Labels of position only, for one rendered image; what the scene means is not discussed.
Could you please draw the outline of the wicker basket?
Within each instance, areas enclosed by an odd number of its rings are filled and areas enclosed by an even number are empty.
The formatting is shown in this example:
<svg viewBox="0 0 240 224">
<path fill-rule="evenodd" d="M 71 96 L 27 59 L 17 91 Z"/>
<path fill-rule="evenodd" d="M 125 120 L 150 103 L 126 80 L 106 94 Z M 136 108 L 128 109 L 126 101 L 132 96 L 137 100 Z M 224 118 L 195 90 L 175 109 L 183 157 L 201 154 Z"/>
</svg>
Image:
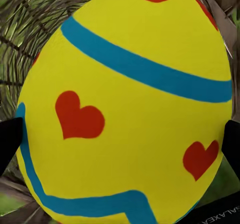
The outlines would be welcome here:
<svg viewBox="0 0 240 224">
<path fill-rule="evenodd" d="M 3 24 L 0 26 L 0 48 L 2 44 L 5 44 L 0 66 L 2 61 L 4 64 L 4 56 L 8 51 L 8 47 L 11 47 L 11 51 L 7 56 L 6 65 L 3 68 L 4 75 L 0 79 L 0 85 L 3 85 L 3 90 L 0 87 L 0 123 L 16 118 L 15 93 L 18 94 L 22 89 L 32 63 L 34 63 L 47 40 L 49 40 L 58 27 L 72 15 L 72 9 L 82 7 L 83 4 L 89 2 L 88 0 L 44 0 L 38 4 L 38 7 L 32 10 L 29 4 L 30 1 L 31 0 L 7 0 L 0 6 L 0 21 L 4 18 Z M 240 0 L 200 1 L 213 17 L 225 44 L 232 85 L 231 120 L 237 122 L 240 117 L 240 31 L 236 27 L 231 14 L 236 10 L 236 20 L 240 19 Z M 11 2 L 11 6 L 2 12 Z M 4 31 L 5 25 L 9 21 L 8 17 L 10 12 L 14 9 L 15 11 L 10 18 L 11 21 L 8 28 Z M 13 21 L 18 12 L 18 18 Z M 55 16 L 60 12 L 62 12 L 62 14 L 55 18 L 47 27 L 42 23 L 42 20 L 50 16 Z M 27 27 L 29 27 L 29 29 L 27 33 L 25 33 L 23 42 L 17 46 L 12 43 L 12 41 L 19 28 L 25 22 L 25 27 L 19 32 L 19 35 L 23 33 Z M 11 36 L 6 39 L 9 29 L 14 24 L 15 26 Z M 12 64 L 10 77 L 10 67 L 13 62 L 12 55 L 14 52 L 16 52 L 15 65 L 13 66 Z M 19 62 L 22 63 L 20 70 L 21 75 L 18 73 Z M 14 82 L 14 78 L 16 78 L 16 82 Z M 12 105 L 7 99 L 5 85 L 7 85 L 9 89 Z M 31 194 L 20 172 L 20 167 L 18 164 L 16 165 L 14 160 L 17 160 L 16 153 L 0 177 L 0 192 L 5 194 L 9 199 L 23 202 L 25 205 L 0 216 L 0 224 L 48 224 L 52 222 L 53 218 L 39 205 Z"/>
</svg>

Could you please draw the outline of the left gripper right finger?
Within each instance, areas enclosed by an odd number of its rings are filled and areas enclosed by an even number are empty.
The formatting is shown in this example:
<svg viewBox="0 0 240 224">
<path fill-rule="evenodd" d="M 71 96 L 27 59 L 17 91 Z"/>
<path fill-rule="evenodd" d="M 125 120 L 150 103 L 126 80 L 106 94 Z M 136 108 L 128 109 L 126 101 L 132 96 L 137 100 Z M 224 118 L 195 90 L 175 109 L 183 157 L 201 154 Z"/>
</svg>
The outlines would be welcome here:
<svg viewBox="0 0 240 224">
<path fill-rule="evenodd" d="M 225 125 L 222 152 L 240 180 L 240 123 L 229 120 Z"/>
</svg>

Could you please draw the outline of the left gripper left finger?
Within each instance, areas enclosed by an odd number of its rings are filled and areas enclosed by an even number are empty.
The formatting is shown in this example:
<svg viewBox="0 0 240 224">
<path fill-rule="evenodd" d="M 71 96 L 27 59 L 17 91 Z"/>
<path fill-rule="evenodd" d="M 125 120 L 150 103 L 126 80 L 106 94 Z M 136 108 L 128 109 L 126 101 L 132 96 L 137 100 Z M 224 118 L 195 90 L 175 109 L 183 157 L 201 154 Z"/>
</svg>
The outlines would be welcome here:
<svg viewBox="0 0 240 224">
<path fill-rule="evenodd" d="M 0 177 L 22 143 L 22 117 L 0 122 Z"/>
</svg>

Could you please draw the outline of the easter egg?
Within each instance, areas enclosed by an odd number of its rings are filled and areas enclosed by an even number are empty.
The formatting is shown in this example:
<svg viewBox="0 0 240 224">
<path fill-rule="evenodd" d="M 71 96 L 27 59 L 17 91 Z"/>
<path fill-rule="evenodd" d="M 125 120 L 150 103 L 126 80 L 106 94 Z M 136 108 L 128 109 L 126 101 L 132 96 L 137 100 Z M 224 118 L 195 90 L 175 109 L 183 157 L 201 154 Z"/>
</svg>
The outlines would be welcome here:
<svg viewBox="0 0 240 224">
<path fill-rule="evenodd" d="M 31 64 L 16 163 L 59 224 L 176 224 L 223 159 L 232 77 L 200 0 L 90 0 Z"/>
</svg>

